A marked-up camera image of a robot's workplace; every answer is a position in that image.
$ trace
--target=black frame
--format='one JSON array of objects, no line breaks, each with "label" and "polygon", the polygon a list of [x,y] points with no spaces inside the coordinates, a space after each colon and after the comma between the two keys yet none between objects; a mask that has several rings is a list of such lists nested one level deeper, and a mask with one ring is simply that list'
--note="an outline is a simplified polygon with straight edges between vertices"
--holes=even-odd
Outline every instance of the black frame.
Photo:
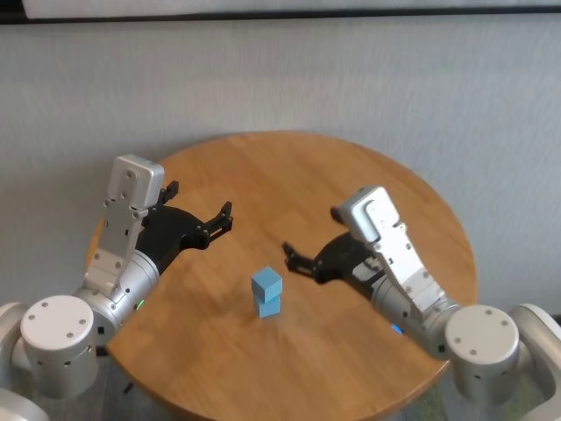
[{"label": "black frame", "polygon": [[258,20],[258,19],[309,19],[309,18],[376,18],[389,16],[453,16],[560,13],[561,4],[555,6],[494,6],[450,8],[396,8],[396,9],[343,9],[319,11],[233,11],[208,12],[172,16],[131,16],[118,18],[49,18],[29,19],[22,0],[0,2],[0,25],[86,23],[86,22],[149,22],[198,20]]}]

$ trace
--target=white cylindrical joint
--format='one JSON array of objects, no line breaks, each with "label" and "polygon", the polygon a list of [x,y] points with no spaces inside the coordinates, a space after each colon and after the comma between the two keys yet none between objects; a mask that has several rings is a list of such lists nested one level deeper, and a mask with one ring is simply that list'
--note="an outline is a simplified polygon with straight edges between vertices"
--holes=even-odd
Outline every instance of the white cylindrical joint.
[{"label": "white cylindrical joint", "polygon": [[21,335],[38,391],[53,398],[81,394],[96,379],[94,314],[75,296],[51,296],[24,314]]},{"label": "white cylindrical joint", "polygon": [[444,328],[451,315],[458,311],[457,303],[444,298],[421,320],[412,315],[411,302],[386,276],[374,284],[371,302],[390,323],[414,340],[431,357],[448,360]]},{"label": "white cylindrical joint", "polygon": [[507,313],[486,305],[464,307],[450,318],[444,335],[454,380],[464,396],[491,405],[513,395],[519,338]]},{"label": "white cylindrical joint", "polygon": [[115,336],[156,286],[159,276],[156,265],[145,254],[135,250],[119,280],[119,291],[123,294],[118,300],[87,287],[76,291],[75,296],[88,303],[94,311],[96,345],[103,346]]}]

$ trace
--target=floor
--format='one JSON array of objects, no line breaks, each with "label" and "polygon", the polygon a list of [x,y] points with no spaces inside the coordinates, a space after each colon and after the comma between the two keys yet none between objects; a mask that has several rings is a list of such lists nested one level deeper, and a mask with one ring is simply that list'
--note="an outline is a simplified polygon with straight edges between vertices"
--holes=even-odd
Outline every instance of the floor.
[{"label": "floor", "polygon": [[[33,393],[31,398],[52,421],[175,421],[139,388],[123,391],[128,378],[109,359],[101,358],[96,383],[83,395],[69,400],[52,400]],[[451,374],[408,407],[383,421],[515,421],[540,402],[533,383],[521,382],[517,396],[494,408],[479,408],[466,401],[455,389]]]}]

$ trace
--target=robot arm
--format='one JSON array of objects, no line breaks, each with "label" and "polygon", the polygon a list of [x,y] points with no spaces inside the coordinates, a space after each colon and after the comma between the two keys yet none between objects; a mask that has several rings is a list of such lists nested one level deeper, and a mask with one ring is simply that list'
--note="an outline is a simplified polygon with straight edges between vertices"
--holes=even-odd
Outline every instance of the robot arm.
[{"label": "robot arm", "polygon": [[187,248],[207,248],[231,229],[231,203],[203,222],[164,205],[178,182],[162,189],[163,180],[158,164],[134,155],[116,158],[99,244],[82,287],[28,309],[21,303],[0,307],[2,420],[48,420],[37,405],[6,390],[17,369],[30,372],[45,396],[68,398],[88,389],[97,375],[96,348],[140,308],[174,258]]},{"label": "robot arm", "polygon": [[[302,273],[307,268],[306,275],[318,283],[337,277],[349,283],[395,330],[433,358],[450,360],[459,391],[475,403],[504,403],[518,377],[528,373],[549,400],[522,420],[561,419],[561,328],[553,318],[530,304],[508,315],[493,307],[462,307],[452,301],[421,262],[383,188],[359,190],[332,209],[331,216],[349,232],[313,260],[285,243],[289,270]],[[334,254],[337,257],[327,263],[330,276],[322,276],[319,261],[325,265],[325,257]]]}]

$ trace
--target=blue block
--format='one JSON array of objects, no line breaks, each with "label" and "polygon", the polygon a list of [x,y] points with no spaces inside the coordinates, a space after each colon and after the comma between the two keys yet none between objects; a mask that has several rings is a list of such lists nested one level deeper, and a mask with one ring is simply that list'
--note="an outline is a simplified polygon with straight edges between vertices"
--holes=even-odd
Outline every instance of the blue block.
[{"label": "blue block", "polygon": [[266,318],[281,312],[281,298],[279,296],[266,303],[259,300],[258,296],[253,296],[253,305],[255,305],[255,311],[257,311],[259,318]]},{"label": "blue block", "polygon": [[267,266],[252,276],[252,292],[267,303],[282,292],[282,278]]}]

